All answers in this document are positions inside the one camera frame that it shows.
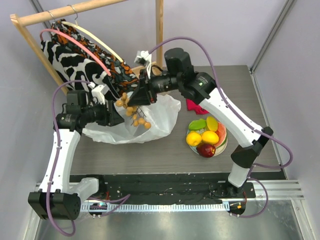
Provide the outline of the dark red fake apple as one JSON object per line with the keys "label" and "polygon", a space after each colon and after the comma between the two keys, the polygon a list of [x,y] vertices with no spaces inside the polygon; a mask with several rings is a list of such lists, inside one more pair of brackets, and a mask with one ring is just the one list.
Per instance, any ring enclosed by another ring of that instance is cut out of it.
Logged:
{"label": "dark red fake apple", "polygon": [[216,153],[216,147],[209,143],[200,143],[196,147],[197,153],[204,158],[211,158]]}

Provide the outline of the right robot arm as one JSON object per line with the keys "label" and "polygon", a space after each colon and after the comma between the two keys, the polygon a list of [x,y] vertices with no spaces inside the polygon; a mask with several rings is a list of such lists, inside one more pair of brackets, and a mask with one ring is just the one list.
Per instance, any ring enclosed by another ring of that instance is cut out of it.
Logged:
{"label": "right robot arm", "polygon": [[152,73],[152,55],[138,51],[135,62],[140,70],[138,86],[128,105],[148,106],[156,103],[159,93],[178,90],[185,99],[190,99],[216,117],[235,137],[237,148],[231,154],[233,165],[225,183],[226,193],[233,198],[244,191],[244,183],[256,158],[273,135],[270,127],[261,127],[252,122],[239,108],[230,102],[218,88],[216,81],[205,72],[197,72],[190,55],[182,48],[169,49],[164,54],[167,69],[161,75]]}

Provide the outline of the brown fake fruit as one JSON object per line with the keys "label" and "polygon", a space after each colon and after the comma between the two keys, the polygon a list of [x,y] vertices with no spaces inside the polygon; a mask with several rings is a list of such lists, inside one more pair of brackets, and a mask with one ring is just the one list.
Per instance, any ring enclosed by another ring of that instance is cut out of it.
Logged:
{"label": "brown fake fruit", "polygon": [[145,129],[150,129],[152,124],[147,121],[147,117],[139,106],[129,106],[130,98],[127,93],[123,93],[120,99],[115,102],[115,105],[125,109],[125,115],[130,118],[131,125],[134,127],[143,126]]}

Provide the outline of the white plastic bag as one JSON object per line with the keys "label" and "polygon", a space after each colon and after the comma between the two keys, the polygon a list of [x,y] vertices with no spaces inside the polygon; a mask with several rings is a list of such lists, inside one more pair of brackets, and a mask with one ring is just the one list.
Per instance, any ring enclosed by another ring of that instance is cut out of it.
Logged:
{"label": "white plastic bag", "polygon": [[116,126],[89,123],[82,133],[95,142],[113,145],[145,143],[171,134],[176,125],[181,102],[166,94],[157,96],[156,103],[128,107],[114,104],[124,122]]}

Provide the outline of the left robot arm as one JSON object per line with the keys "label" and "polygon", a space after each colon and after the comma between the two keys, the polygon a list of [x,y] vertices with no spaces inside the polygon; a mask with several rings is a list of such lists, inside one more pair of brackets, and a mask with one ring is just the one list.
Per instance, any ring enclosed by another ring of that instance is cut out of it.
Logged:
{"label": "left robot arm", "polygon": [[113,127],[124,122],[106,91],[96,87],[91,97],[84,90],[71,90],[66,95],[62,112],[55,115],[53,147],[44,178],[28,203],[37,215],[47,220],[75,220],[82,203],[90,197],[100,200],[107,195],[107,185],[101,175],[86,175],[70,186],[70,173],[75,150],[87,124]]}

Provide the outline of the yellow fake orange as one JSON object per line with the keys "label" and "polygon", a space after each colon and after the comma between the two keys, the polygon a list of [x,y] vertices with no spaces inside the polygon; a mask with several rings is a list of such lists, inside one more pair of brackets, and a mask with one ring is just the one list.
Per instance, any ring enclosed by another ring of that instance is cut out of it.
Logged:
{"label": "yellow fake orange", "polygon": [[185,141],[189,146],[196,147],[202,142],[202,136],[195,131],[190,131],[186,135]]}

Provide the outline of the fake watermelon slice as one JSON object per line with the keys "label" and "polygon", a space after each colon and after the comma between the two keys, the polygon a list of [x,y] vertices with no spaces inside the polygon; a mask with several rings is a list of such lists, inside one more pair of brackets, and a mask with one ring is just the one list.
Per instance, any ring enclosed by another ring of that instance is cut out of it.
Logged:
{"label": "fake watermelon slice", "polygon": [[227,141],[227,129],[221,122],[218,122],[218,128],[215,133],[218,135],[219,141],[214,146],[219,148]]}

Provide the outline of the yellow green fake fruit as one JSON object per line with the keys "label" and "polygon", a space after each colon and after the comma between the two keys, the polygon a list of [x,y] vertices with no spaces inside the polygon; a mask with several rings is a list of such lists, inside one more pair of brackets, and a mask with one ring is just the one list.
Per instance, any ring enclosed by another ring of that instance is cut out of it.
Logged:
{"label": "yellow green fake fruit", "polygon": [[216,132],[218,130],[218,126],[218,121],[214,117],[208,116],[206,118],[206,128],[208,131]]}

